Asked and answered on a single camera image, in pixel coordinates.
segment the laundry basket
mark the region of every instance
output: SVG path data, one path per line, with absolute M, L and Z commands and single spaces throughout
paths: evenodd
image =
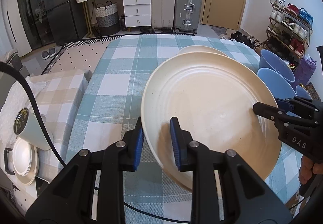
M 103 7 L 98 7 L 99 4 L 101 3 L 98 3 L 96 8 L 93 10 L 95 12 L 96 22 L 98 23 L 100 34 L 102 36 L 107 36 L 119 32 L 120 24 L 117 3 L 107 1 Z

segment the plastic bag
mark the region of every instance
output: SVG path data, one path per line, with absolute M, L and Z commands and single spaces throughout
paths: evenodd
M 46 87 L 46 82 L 33 83 L 30 81 L 29 76 L 26 77 L 26 81 L 35 98 Z M 17 136 L 14 133 L 14 120 L 18 112 L 27 106 L 30 106 L 29 98 L 24 88 L 16 81 L 12 85 L 0 111 L 0 141 L 4 147 L 11 147 L 15 143 Z
M 292 88 L 295 90 L 300 83 L 306 85 L 314 74 L 315 69 L 316 61 L 308 54 L 305 54 L 294 71 L 295 82 L 291 84 Z

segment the black cable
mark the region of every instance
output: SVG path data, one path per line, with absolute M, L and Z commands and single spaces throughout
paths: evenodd
M 164 217 L 161 217 L 161 216 L 157 216 L 157 215 L 154 215 L 154 214 L 151 214 L 151 213 L 148 213 L 148 212 L 145 212 L 145 211 L 142 211 L 140 209 L 137 209 L 133 206 L 130 206 L 129 204 L 127 204 L 126 202 L 123 203 L 126 207 L 136 211 L 136 212 L 139 212 L 141 214 L 144 214 L 144 215 L 147 215 L 147 216 L 150 216 L 150 217 L 153 217 L 153 218 L 156 218 L 156 219 L 160 219 L 160 220 L 167 220 L 167 221 L 170 221 L 170 222 L 175 222 L 175 223 L 191 223 L 190 221 L 183 221 L 183 220 L 172 220 L 172 219 L 168 219 L 168 218 L 164 218 Z
M 40 125 L 40 128 L 50 146 L 50 148 L 52 149 L 54 155 L 57 157 L 57 159 L 59 160 L 59 162 L 62 164 L 63 167 L 66 166 L 64 160 L 60 157 L 59 153 L 57 152 L 54 144 L 52 143 L 48 133 L 47 133 L 47 130 L 46 130 L 46 127 L 44 125 L 44 122 L 40 116 L 40 112 L 39 112 L 39 109 L 38 109 L 38 106 L 37 106 L 37 103 L 36 103 L 36 100 L 35 100 L 35 97 L 34 97 L 34 94 L 31 90 L 31 88 L 29 87 L 29 84 L 27 83 L 27 81 L 25 80 L 25 78 L 17 71 L 15 70 L 13 67 L 3 63 L 0 61 L 0 72 L 4 72 L 10 76 L 12 76 L 13 78 L 15 78 L 19 84 L 21 84 L 21 86 L 24 88 L 29 100 L 30 100 L 30 103 L 31 103 L 31 106 L 33 107 L 33 110 L 34 110 L 34 113 L 35 113 L 35 116 L 37 118 L 37 121 Z
M 303 202 L 305 198 L 303 198 L 300 202 L 298 202 L 297 204 L 295 204 L 294 206 L 290 207 L 289 210 L 291 210 L 292 208 L 295 208 L 296 206 L 298 206 L 299 204 L 301 204 Z

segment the silver suitcase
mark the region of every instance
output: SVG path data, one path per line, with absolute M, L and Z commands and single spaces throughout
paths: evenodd
M 202 0 L 175 0 L 175 32 L 197 33 Z
M 175 0 L 151 0 L 151 26 L 173 28 Z

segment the blue and white checkered tablecloth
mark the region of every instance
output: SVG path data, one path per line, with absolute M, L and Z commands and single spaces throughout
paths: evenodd
M 67 161 L 82 148 L 105 149 L 133 129 L 140 116 L 142 94 L 149 76 L 162 62 L 189 45 L 216 48 L 252 71 L 258 70 L 260 57 L 246 45 L 229 40 L 159 34 L 130 35 L 114 40 L 85 91 L 68 145 Z M 266 180 L 283 202 L 299 188 L 300 158 L 298 152 L 283 145 L 277 165 Z M 161 170 L 144 141 L 138 170 L 124 173 L 125 202 L 162 217 L 190 220 L 191 198 L 190 192 Z M 125 214 L 127 223 L 170 223 L 129 208 L 125 208 Z

